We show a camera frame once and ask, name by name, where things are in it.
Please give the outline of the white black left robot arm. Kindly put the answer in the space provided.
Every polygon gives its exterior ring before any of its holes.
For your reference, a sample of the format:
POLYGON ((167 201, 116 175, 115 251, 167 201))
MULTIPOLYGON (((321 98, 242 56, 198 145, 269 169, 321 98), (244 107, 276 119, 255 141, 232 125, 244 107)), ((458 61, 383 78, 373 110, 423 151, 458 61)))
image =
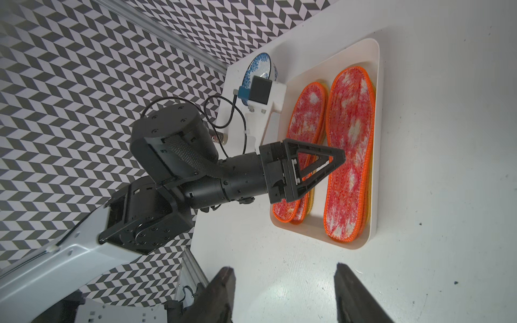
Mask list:
POLYGON ((2 322, 31 322, 93 278, 163 247, 194 226, 195 211, 259 195, 297 201, 345 162, 342 149, 293 139, 222 160, 201 109, 174 97, 133 123, 130 150, 145 177, 2 270, 2 322))

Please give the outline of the red orange-edged insole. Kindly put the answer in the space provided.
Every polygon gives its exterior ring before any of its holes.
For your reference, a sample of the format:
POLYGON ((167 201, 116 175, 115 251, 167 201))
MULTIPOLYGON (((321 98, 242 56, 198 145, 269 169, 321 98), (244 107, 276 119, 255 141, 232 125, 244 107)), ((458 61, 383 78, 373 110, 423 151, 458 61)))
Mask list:
POLYGON ((334 79, 325 115, 327 143, 345 151, 345 162, 329 176, 324 228, 332 240, 348 243, 370 217, 376 93, 363 67, 349 67, 334 79))
MULTIPOLYGON (((299 95, 289 121, 288 139, 318 144, 320 130, 324 125, 327 106, 327 88, 319 83, 308 84, 299 95)), ((293 202, 281 201, 273 205, 273 215, 283 223, 300 224, 303 221, 307 196, 293 202)))

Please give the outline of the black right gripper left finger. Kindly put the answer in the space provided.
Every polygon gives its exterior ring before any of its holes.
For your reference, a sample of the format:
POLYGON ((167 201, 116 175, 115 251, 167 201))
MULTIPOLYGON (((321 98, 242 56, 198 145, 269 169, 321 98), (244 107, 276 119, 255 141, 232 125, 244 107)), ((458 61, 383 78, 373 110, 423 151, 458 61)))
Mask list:
POLYGON ((232 322, 235 289, 234 269, 229 266, 221 268, 179 322, 232 322))

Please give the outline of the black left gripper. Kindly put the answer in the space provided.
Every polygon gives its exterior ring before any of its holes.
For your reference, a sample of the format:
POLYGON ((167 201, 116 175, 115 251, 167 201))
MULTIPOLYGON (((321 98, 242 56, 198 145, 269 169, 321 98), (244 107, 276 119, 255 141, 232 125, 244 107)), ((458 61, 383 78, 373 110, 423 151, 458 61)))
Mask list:
POLYGON ((262 145, 260 153, 246 153, 218 161, 222 178, 204 176, 183 184, 180 191, 192 209, 207 210, 230 202, 250 204, 256 196, 268 195, 276 204, 301 199, 345 161, 345 151, 293 139, 262 145), (333 161, 315 161, 299 169, 298 155, 328 156, 333 161))

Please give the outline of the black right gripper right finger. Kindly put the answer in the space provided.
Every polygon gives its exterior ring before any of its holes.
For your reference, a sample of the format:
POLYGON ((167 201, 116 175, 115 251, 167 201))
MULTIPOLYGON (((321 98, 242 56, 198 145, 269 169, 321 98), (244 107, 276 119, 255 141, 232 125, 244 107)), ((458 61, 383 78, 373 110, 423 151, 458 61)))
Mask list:
POLYGON ((338 263, 334 281, 338 322, 394 323, 349 266, 338 263))

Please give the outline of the yellow fleece insole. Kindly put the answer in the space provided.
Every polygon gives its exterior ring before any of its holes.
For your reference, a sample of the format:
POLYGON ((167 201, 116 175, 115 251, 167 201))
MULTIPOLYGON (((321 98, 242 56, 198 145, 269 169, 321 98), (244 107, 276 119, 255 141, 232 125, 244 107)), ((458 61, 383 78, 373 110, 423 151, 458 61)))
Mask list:
MULTIPOLYGON (((324 125, 323 125, 322 129, 320 130, 318 144, 321 145, 323 143, 324 137, 325 137, 325 130, 324 130, 324 125)), ((306 203, 304 205, 304 213, 303 213, 303 218, 301 219, 301 221, 303 221, 305 219, 305 217, 312 211, 312 207, 313 207, 313 204, 314 204, 314 195, 315 195, 315 189, 312 189, 306 195, 307 199, 306 199, 306 203)))

